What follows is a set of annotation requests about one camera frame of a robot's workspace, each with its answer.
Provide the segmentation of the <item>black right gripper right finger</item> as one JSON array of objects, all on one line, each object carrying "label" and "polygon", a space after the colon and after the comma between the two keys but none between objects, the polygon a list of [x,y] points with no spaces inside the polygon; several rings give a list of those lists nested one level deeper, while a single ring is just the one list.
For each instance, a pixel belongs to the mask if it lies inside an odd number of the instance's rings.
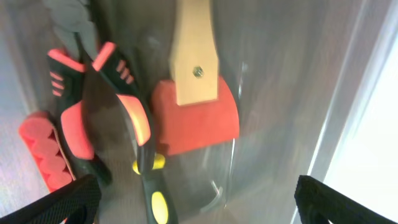
[{"label": "black right gripper right finger", "polygon": [[309,175],[298,178],[294,198],[302,224],[395,224]]}]

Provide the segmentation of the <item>orange black needle-nose pliers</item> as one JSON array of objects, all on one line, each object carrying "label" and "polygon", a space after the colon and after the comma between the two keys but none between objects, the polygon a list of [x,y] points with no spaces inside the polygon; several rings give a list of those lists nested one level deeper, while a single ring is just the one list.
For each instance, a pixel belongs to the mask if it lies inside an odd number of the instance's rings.
[{"label": "orange black needle-nose pliers", "polygon": [[130,36],[127,20],[109,1],[44,1],[62,46],[47,53],[56,98],[60,144],[76,175],[112,181],[103,148],[90,131],[89,117],[104,97],[119,103],[136,143],[135,171],[148,175],[155,163],[152,120],[140,90],[137,70],[121,44]]}]

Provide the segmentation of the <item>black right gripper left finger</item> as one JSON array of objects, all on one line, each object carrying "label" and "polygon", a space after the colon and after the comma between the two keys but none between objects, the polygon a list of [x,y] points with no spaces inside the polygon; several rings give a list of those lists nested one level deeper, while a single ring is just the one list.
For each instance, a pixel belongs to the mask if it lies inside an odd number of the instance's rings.
[{"label": "black right gripper left finger", "polygon": [[93,224],[101,200],[96,177],[85,175],[41,199],[1,218],[1,223]]}]

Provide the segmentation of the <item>orange scraper wooden handle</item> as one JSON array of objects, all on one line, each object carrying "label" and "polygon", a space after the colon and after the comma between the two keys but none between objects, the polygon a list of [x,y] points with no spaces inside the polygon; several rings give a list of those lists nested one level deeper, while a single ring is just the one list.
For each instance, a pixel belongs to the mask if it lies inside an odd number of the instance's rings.
[{"label": "orange scraper wooden handle", "polygon": [[209,0],[176,2],[169,80],[152,94],[159,150],[168,156],[239,136],[239,116],[220,61]]}]

